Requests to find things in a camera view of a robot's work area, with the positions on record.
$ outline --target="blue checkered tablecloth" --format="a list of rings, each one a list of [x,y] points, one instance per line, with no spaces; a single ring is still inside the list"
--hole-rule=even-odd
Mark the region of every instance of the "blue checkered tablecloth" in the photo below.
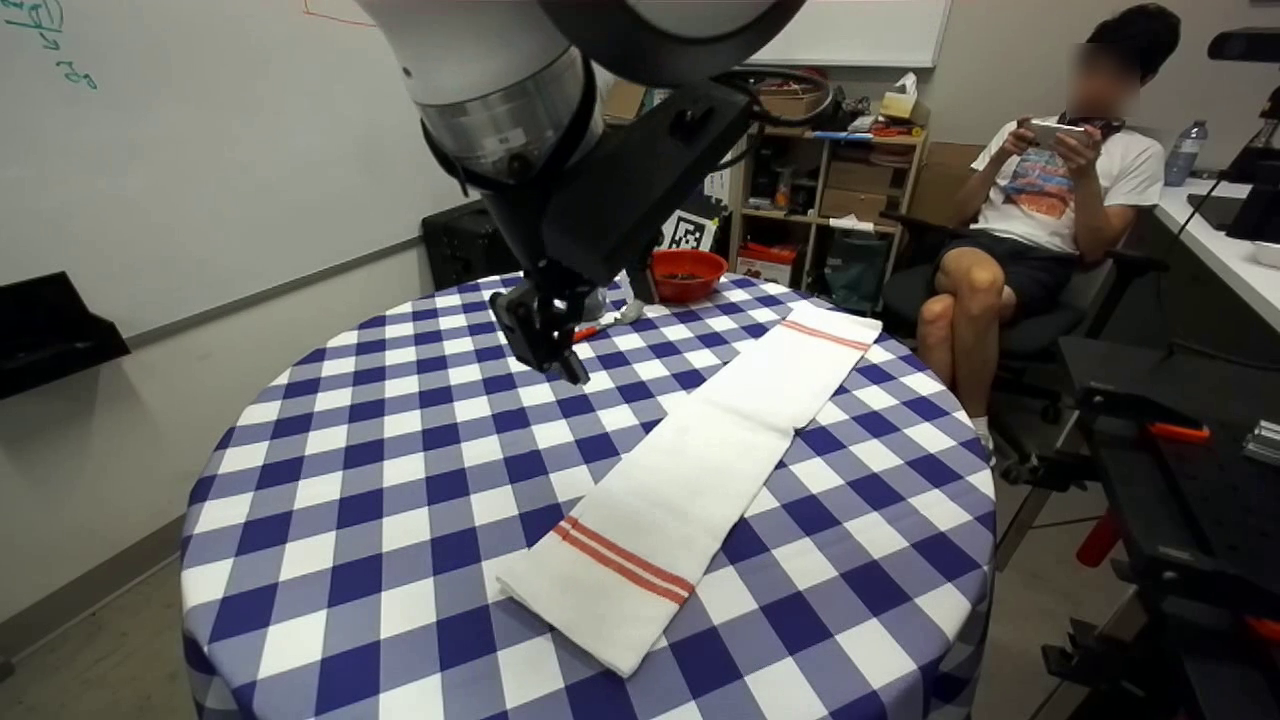
[[[797,430],[633,678],[497,597],[503,557],[797,301],[728,276],[580,345],[576,386],[507,355],[503,285],[329,340],[226,427],[179,557],[203,714],[964,714],[995,497],[894,340]]]

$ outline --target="hand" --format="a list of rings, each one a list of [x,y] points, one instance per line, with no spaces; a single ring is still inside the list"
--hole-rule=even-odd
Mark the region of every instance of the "hand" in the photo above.
[[[1017,121],[1010,131],[1002,134],[1001,150],[1002,154],[1025,154],[1029,147],[1037,147],[1037,131],[1032,121]]]
[[[1105,134],[1094,126],[1054,131],[1054,154],[1066,165],[1070,177],[1091,170]]]

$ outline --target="cabinet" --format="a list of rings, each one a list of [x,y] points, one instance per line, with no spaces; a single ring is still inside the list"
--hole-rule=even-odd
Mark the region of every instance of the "cabinet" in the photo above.
[[[754,126],[732,177],[732,267],[881,310],[929,131]]]

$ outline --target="red stripe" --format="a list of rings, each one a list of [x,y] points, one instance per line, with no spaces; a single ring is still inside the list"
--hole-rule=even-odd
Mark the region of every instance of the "red stripe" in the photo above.
[[[600,536],[594,529],[587,529],[587,524],[576,519],[576,515],[563,515],[563,524],[576,529],[576,533],[582,533],[593,544],[609,546],[612,557],[624,557],[624,558],[637,563],[639,570],[649,570],[649,574],[657,574],[657,580],[663,580],[663,584],[674,584],[682,597],[691,597],[691,584],[689,584],[682,574],[649,563],[642,557],[612,544],[609,536]]]
[[[849,334],[837,334],[837,333],[821,333],[821,327],[807,327],[807,324],[797,324],[797,321],[783,321],[792,333],[805,333],[805,334],[817,334],[817,340],[829,340],[829,345],[844,345],[853,352],[869,352],[872,345],[858,345],[858,340],[849,340]]]
[[[689,598],[689,597],[657,584],[653,574],[621,563],[615,557],[600,550],[593,541],[582,541],[580,533],[572,533],[568,519],[555,524],[555,536],[559,536],[568,546],[593,557],[600,568],[612,568],[615,574],[624,574],[627,584],[637,584],[637,587],[642,587],[642,593],[653,593],[653,597],[663,597],[663,598],[673,598],[673,603],[682,603],[682,598]]]

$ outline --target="person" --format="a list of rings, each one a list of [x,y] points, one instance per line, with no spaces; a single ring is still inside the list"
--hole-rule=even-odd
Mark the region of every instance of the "person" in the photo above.
[[[1135,3],[1091,37],[1133,37],[1133,91],[1177,51],[1181,17]],[[986,446],[1001,324],[1049,310],[1070,271],[1105,261],[1164,187],[1164,147],[1119,115],[1054,115],[1054,122],[1070,131],[1054,131],[1051,147],[1041,147],[1032,121],[1010,121],[977,154],[964,191],[967,226],[943,245],[936,296],[915,324],[915,349]]]

